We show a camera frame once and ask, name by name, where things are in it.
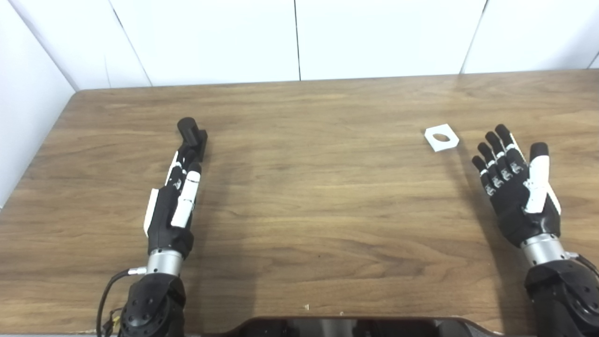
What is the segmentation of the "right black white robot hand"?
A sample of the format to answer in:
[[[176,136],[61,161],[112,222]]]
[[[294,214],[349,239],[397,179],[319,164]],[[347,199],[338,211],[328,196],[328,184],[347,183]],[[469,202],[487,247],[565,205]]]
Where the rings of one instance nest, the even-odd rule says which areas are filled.
[[[526,158],[504,124],[486,133],[471,162],[497,216],[498,228],[515,247],[538,235],[561,235],[561,205],[550,186],[548,145],[533,143]]]

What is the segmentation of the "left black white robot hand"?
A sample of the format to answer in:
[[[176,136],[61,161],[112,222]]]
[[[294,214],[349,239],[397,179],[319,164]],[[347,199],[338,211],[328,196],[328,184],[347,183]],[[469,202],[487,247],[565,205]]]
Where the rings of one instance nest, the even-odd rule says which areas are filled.
[[[197,152],[181,145],[173,156],[164,186],[152,189],[144,232],[148,239],[147,253],[171,250],[184,260],[193,249],[191,224],[201,179]]]

